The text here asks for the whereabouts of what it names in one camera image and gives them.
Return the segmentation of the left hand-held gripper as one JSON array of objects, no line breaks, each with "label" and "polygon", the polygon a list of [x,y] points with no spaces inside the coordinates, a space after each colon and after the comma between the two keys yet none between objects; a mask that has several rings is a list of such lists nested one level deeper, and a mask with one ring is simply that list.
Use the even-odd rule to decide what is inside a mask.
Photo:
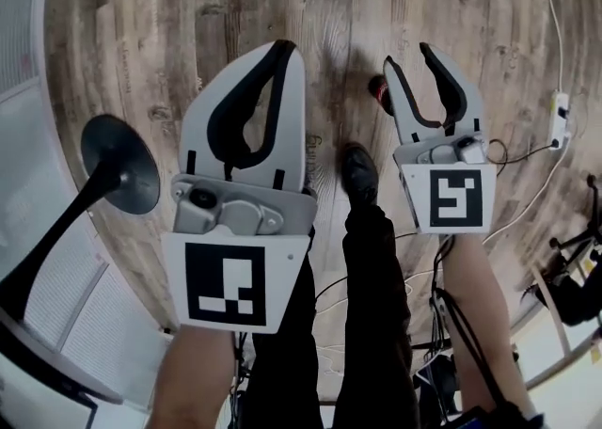
[{"label": "left hand-held gripper", "polygon": [[179,163],[187,174],[172,181],[174,228],[161,239],[182,326],[276,333],[309,249],[315,197],[226,182],[234,169],[257,165],[244,127],[267,83],[278,106],[282,40],[231,61],[182,120]]}]

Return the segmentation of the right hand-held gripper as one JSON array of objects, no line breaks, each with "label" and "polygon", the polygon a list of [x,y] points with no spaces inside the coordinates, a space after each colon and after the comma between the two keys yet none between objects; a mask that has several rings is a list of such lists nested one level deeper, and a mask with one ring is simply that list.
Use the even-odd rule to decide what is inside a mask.
[{"label": "right hand-held gripper", "polygon": [[[416,229],[428,234],[485,234],[492,223],[497,169],[487,160],[486,138],[478,133],[483,98],[449,55],[427,42],[420,43],[420,51],[446,111],[442,124],[421,115],[401,66],[391,56],[383,65],[402,144],[393,158]],[[476,134],[435,139],[456,132]]]}]

